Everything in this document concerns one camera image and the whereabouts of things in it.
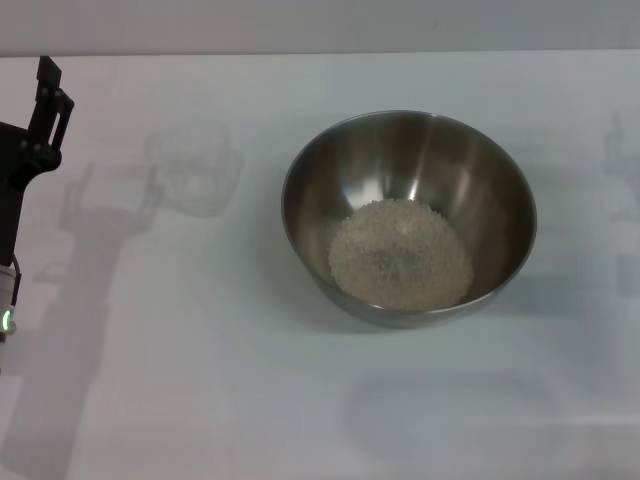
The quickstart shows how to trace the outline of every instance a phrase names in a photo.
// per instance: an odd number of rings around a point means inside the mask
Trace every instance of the green led light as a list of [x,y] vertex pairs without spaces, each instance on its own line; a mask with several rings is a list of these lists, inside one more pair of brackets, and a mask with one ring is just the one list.
[[2,316],[2,329],[5,332],[8,332],[10,325],[11,325],[11,310],[7,310],[6,312],[4,312],[4,315]]

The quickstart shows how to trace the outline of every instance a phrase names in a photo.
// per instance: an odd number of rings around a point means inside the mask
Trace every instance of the white rice grains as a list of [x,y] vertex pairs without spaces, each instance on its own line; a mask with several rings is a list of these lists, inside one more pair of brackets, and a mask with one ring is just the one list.
[[329,247],[338,286],[387,308],[456,305],[471,286],[471,259],[455,231],[428,205],[383,200],[345,219]]

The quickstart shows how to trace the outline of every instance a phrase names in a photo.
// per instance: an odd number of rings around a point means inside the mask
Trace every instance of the rice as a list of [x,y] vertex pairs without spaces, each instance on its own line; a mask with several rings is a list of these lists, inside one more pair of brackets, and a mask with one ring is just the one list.
[[456,305],[473,267],[447,221],[428,205],[383,200],[356,210],[329,247],[331,275],[345,292],[387,308]]

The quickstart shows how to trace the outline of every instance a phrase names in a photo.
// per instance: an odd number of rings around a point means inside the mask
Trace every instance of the white wall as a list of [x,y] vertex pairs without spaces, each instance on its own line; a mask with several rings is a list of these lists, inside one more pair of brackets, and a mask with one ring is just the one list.
[[633,0],[0,0],[0,54],[640,47]]

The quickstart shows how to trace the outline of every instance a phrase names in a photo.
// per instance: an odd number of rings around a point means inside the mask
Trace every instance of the stainless steel bowl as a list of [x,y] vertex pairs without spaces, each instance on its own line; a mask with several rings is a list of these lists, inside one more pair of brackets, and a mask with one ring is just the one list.
[[[343,292],[328,250],[340,222],[386,198],[427,203],[452,225],[475,277],[456,306],[382,308]],[[536,234],[527,181],[495,142],[450,118],[389,111],[339,123],[294,160],[282,191],[282,219],[294,250],[324,293],[349,313],[388,327],[415,327],[492,298],[524,265]]]

